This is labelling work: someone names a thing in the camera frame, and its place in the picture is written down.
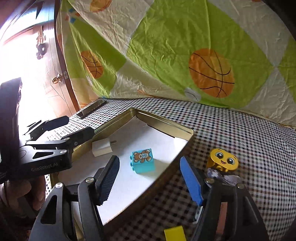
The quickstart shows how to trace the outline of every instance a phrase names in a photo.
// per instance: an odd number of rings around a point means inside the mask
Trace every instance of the blue building block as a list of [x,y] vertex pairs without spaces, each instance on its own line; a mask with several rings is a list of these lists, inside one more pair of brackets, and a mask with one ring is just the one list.
[[133,151],[131,154],[131,167],[137,174],[154,171],[154,160],[151,149]]

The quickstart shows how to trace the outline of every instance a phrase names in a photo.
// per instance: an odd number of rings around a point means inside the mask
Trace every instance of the basketball print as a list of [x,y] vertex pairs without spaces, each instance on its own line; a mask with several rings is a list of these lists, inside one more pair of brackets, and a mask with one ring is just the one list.
[[100,12],[110,6],[112,0],[92,0],[89,10],[91,12]]
[[198,88],[210,96],[225,98],[234,87],[234,76],[227,59],[212,49],[200,49],[189,60],[191,78]]
[[100,63],[98,57],[90,51],[83,51],[80,53],[80,56],[93,78],[100,78],[104,72],[104,67]]

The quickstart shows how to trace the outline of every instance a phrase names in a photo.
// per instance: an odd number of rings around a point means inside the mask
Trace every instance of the teddy bear print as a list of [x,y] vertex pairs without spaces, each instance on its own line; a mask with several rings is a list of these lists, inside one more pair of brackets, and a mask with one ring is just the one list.
[[146,161],[151,161],[152,160],[152,157],[149,155],[150,153],[150,150],[144,150],[142,152],[134,152],[133,155],[134,155],[134,162],[138,162],[140,161],[141,163],[143,163],[145,160]]

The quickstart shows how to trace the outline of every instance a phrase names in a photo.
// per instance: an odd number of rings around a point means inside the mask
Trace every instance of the yellow smiley toy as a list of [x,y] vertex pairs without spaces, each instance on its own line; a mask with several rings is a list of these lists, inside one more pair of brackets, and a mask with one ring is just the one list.
[[223,172],[228,172],[228,170],[233,171],[238,168],[238,166],[238,159],[222,149],[212,150],[207,161],[208,168],[213,167]]

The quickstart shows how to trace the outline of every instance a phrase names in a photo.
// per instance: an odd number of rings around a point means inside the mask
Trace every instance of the door knob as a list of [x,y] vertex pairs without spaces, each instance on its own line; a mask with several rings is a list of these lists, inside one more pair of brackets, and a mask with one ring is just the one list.
[[60,74],[57,75],[57,77],[54,77],[52,79],[53,84],[61,83],[62,82],[62,76]]

